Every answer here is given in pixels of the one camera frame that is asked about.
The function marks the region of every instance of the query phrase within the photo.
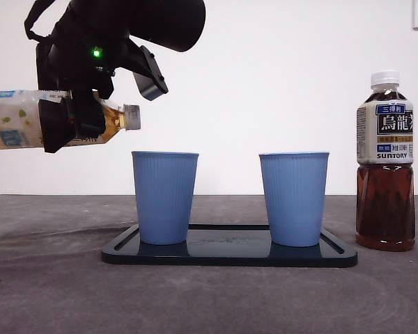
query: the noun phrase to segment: bottle cap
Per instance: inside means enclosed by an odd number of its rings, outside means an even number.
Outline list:
[[[371,75],[371,87],[382,84],[396,84],[399,86],[399,72],[387,70],[373,73]]]
[[[139,106],[134,104],[124,104],[123,112],[125,114],[125,129],[139,130],[141,129],[141,115]]]

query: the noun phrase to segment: gray table surface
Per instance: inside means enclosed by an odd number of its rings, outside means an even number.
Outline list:
[[[418,333],[416,206],[414,250],[385,253],[355,244],[354,196],[327,196],[356,267],[121,266],[100,247],[133,196],[0,196],[0,334]],[[195,196],[192,222],[265,224],[265,202]]]

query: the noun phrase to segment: ribbed cup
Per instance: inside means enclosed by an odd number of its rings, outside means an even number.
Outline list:
[[[260,154],[271,239],[313,246],[322,228],[328,152]]]
[[[132,152],[139,234],[148,244],[186,240],[196,153]]]

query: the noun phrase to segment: white backdrop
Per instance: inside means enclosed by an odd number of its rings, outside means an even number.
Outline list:
[[[0,0],[0,90],[36,89],[33,0]],[[46,35],[57,0],[35,26]],[[260,152],[330,151],[327,193],[355,193],[356,108],[377,70],[401,72],[415,106],[418,193],[418,31],[411,0],[206,0],[197,45],[156,55],[170,93],[143,100],[117,70],[112,100],[140,104],[140,132],[106,145],[0,151],[0,193],[133,194],[133,150],[198,152],[197,194],[263,193]]]

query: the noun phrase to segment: black tray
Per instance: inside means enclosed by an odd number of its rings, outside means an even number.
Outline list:
[[[112,264],[172,264],[253,267],[352,267],[357,252],[326,230],[312,247],[271,242],[268,225],[190,224],[187,240],[174,245],[145,244],[135,224],[109,242],[102,261]]]

